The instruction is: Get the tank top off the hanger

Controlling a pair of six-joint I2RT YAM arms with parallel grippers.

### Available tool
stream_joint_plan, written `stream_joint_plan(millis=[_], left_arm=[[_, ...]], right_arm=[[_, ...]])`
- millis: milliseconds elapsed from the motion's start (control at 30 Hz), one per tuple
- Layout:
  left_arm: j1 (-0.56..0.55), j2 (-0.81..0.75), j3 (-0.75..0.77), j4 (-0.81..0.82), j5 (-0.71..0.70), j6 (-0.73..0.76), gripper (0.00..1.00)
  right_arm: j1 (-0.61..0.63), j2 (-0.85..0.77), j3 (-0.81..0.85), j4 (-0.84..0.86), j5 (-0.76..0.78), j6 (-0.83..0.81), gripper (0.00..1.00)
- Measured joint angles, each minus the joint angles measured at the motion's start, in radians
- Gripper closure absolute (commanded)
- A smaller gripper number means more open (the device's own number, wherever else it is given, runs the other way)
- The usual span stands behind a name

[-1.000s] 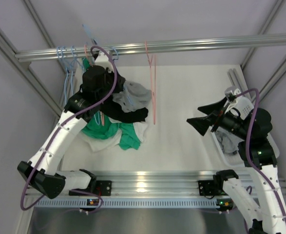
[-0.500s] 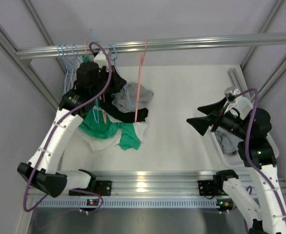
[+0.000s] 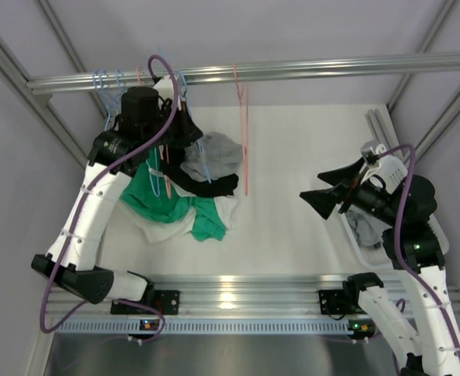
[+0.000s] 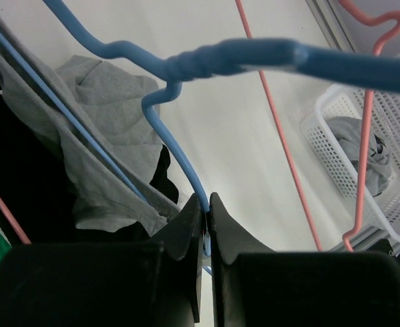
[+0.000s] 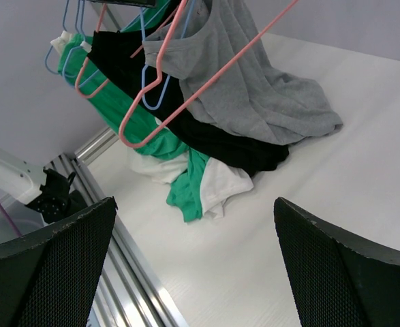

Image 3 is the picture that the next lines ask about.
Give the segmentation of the grey tank top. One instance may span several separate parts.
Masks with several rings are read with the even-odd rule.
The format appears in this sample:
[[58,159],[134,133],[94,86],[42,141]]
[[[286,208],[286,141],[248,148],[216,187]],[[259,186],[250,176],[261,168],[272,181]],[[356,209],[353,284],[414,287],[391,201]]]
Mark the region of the grey tank top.
[[[242,163],[242,145],[235,143],[230,137],[210,132],[200,139],[205,150],[205,159],[212,180],[235,174]],[[181,169],[197,182],[204,182],[203,168],[198,163],[198,152],[194,143],[185,150]]]
[[388,226],[364,213],[348,211],[346,219],[360,247],[379,249],[382,246],[382,233]]

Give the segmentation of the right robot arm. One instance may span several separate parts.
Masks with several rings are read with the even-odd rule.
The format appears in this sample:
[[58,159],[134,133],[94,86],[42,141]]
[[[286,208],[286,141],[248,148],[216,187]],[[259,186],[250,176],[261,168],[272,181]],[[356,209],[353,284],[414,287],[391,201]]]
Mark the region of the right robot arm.
[[368,314],[393,351],[401,375],[460,375],[460,331],[451,307],[442,247],[430,219],[435,190],[396,157],[373,165],[363,159],[322,172],[329,188],[300,197],[323,219],[356,208],[388,227],[382,246],[411,303],[412,322],[390,301],[376,273],[343,282],[343,301]]

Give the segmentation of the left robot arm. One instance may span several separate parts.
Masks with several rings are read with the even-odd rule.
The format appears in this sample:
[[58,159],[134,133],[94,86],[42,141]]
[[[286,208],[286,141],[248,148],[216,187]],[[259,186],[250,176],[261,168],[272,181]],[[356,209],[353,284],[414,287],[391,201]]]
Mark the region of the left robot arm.
[[99,267],[96,254],[115,205],[150,151],[186,147],[201,135],[168,82],[127,89],[113,126],[92,143],[67,221],[49,250],[33,258],[32,269],[89,303],[127,299],[137,312],[151,311],[156,302],[152,281]]

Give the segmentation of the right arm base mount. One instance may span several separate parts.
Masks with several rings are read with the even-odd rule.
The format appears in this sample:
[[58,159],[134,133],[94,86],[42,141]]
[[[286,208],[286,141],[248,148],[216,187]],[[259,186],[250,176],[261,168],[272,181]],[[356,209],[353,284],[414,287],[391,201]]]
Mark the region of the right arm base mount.
[[320,311],[325,316],[342,316],[352,313],[349,297],[342,289],[319,290]]

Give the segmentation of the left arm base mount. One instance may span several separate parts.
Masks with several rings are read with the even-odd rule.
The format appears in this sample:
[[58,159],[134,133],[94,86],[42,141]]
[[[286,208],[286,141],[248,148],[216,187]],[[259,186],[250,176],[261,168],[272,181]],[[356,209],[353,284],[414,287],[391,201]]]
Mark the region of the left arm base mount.
[[[179,313],[179,300],[181,292],[178,290],[158,290],[155,291],[153,298],[147,302],[136,302],[155,309],[162,315],[176,316]],[[126,305],[113,301],[110,307],[111,315],[145,315],[149,314],[145,309]]]

